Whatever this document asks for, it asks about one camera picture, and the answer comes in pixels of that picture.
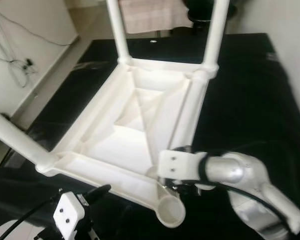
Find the robotic arm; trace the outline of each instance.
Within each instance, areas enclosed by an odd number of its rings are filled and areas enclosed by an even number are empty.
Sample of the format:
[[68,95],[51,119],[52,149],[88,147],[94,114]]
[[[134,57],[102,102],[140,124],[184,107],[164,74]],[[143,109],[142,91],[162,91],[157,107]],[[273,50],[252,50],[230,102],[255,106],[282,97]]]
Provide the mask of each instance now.
[[166,150],[160,154],[158,177],[163,185],[171,180],[174,189],[189,183],[202,190],[226,186],[236,214],[265,240],[285,240],[300,232],[300,210],[271,184],[265,165],[255,157]]

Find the pink fabric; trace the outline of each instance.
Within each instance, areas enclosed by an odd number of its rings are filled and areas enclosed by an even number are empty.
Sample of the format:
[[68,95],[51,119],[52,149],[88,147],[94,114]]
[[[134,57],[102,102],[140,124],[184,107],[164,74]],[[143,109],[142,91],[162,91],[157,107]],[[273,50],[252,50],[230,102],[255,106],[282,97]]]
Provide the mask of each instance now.
[[191,27],[182,0],[120,0],[127,33]]

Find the white cloth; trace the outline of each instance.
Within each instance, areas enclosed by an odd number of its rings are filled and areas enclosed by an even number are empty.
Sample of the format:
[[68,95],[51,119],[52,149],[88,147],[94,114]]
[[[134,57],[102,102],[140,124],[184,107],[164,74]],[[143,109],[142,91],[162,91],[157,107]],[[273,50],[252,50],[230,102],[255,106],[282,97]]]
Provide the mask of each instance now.
[[119,0],[127,33],[191,27],[182,0]]

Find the black chair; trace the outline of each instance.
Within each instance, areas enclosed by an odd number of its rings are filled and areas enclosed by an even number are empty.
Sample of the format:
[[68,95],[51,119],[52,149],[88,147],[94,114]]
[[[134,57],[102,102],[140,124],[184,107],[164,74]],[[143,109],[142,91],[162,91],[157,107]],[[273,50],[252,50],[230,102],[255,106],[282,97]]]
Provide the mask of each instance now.
[[[188,19],[193,23],[192,34],[196,35],[198,30],[207,33],[211,18],[214,0],[182,0],[188,8]],[[227,19],[231,19],[237,13],[237,8],[230,3]]]

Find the black table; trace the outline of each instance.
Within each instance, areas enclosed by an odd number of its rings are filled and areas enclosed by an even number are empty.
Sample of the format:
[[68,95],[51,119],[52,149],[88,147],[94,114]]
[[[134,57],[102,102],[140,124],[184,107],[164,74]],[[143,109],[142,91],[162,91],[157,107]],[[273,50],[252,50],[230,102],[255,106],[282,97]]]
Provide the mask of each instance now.
[[[201,36],[128,41],[135,58],[200,63]],[[113,40],[92,42],[79,63],[30,127],[28,134],[51,150],[116,66]],[[300,112],[287,76],[265,34],[226,35],[220,70],[211,80],[193,148],[222,154],[229,150],[261,159],[271,181],[300,206]],[[10,151],[0,166],[0,225],[20,217],[59,188],[84,192],[91,186],[57,175],[45,177],[33,164]],[[201,197],[183,195],[187,215],[175,229],[162,226],[153,211],[108,194],[92,208],[95,227],[105,239],[238,239],[261,238],[236,216],[221,189]],[[54,206],[30,221],[52,222]]]

